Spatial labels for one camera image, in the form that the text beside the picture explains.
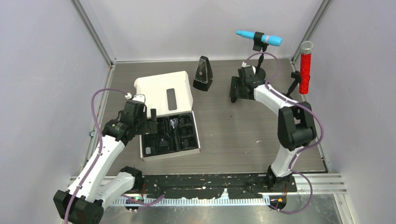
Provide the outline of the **white box with black tray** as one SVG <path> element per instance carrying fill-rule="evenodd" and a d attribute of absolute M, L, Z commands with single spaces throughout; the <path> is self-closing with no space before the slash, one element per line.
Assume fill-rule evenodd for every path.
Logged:
<path fill-rule="evenodd" d="M 140 77 L 135 80 L 137 94 L 144 94 L 145 105 L 156 109 L 156 134 L 140 137 L 140 154 L 144 161 L 155 161 L 200 152 L 200 141 L 195 114 L 192 109 L 193 97 L 186 71 Z M 151 147 L 151 154 L 145 148 Z"/>

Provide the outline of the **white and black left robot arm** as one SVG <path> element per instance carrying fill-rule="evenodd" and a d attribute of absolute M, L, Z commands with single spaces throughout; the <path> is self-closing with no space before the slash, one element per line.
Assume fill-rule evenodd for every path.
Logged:
<path fill-rule="evenodd" d="M 66 191 L 58 190 L 54 203 L 59 216 L 67 224 L 98 224 L 105 209 L 123 193 L 138 193 L 144 178 L 136 168 L 125 166 L 110 182 L 102 185 L 109 168 L 129 141 L 137 135 L 156 133 L 148 121 L 145 97 L 137 95 L 125 103 L 116 119 L 108 121 L 99 143 L 82 172 Z"/>

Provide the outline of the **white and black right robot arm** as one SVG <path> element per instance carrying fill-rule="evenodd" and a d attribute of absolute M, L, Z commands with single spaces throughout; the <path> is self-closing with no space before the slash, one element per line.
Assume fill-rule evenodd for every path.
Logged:
<path fill-rule="evenodd" d="M 244 65 L 231 78 L 229 97 L 232 103 L 249 99 L 262 103 L 277 115 L 277 137 L 280 149 L 269 166 L 265 184 L 271 191 L 279 191 L 290 180 L 298 151 L 310 145 L 317 132 L 308 102 L 297 102 L 275 90 L 265 81 L 265 71 Z"/>

